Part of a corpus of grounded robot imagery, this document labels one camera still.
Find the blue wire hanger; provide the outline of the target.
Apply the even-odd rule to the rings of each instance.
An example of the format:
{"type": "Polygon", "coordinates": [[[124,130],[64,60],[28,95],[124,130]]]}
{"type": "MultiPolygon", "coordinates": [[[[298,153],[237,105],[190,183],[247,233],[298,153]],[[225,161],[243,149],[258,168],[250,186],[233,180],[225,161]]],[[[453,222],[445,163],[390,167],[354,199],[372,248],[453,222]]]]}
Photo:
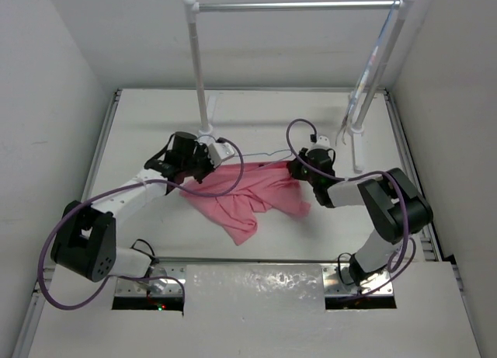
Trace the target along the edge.
{"type": "Polygon", "coordinates": [[[243,153],[241,155],[236,155],[236,158],[242,157],[244,162],[247,162],[250,158],[256,158],[256,163],[261,164],[262,167],[266,167],[277,162],[283,162],[288,160],[293,154],[290,149],[278,149],[275,151],[260,151],[260,152],[249,152],[243,153]]]}

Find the pink t shirt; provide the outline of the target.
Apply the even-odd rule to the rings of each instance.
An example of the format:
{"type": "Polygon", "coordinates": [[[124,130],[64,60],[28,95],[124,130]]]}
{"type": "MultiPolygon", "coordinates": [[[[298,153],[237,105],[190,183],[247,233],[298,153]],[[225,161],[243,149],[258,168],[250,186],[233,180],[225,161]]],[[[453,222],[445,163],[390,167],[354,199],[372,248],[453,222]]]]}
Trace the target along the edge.
{"type": "Polygon", "coordinates": [[[228,194],[240,165],[222,165],[201,183],[188,182],[180,195],[204,217],[221,226],[236,245],[258,230],[256,215],[276,209],[292,218],[308,216],[311,205],[304,200],[301,184],[293,179],[287,161],[246,163],[239,184],[228,194]]]}

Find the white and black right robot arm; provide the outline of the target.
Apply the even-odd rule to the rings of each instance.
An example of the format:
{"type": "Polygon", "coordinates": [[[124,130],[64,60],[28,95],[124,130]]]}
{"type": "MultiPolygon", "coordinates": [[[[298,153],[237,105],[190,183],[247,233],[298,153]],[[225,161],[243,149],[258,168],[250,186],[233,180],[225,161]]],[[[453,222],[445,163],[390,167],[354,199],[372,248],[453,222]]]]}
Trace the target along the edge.
{"type": "Polygon", "coordinates": [[[307,182],[320,205],[327,208],[364,206],[373,223],[365,244],[350,256],[345,285],[361,282],[391,265],[392,256],[412,234],[433,221],[433,210],[407,175],[394,168],[372,178],[341,180],[335,159],[324,148],[303,148],[287,163],[293,179],[307,182]]]}

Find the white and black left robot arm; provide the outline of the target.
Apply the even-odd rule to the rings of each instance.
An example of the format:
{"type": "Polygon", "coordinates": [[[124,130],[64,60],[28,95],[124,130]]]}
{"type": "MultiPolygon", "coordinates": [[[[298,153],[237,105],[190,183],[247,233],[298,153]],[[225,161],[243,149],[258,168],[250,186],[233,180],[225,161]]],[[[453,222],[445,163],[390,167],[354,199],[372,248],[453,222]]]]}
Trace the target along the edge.
{"type": "Polygon", "coordinates": [[[175,132],[166,146],[116,191],[91,203],[75,201],[66,206],[63,223],[54,236],[51,259],[92,282],[108,276],[145,277],[154,261],[152,256],[118,246],[119,228],[185,179],[201,182],[232,155],[229,145],[214,141],[205,144],[193,134],[175,132]]]}

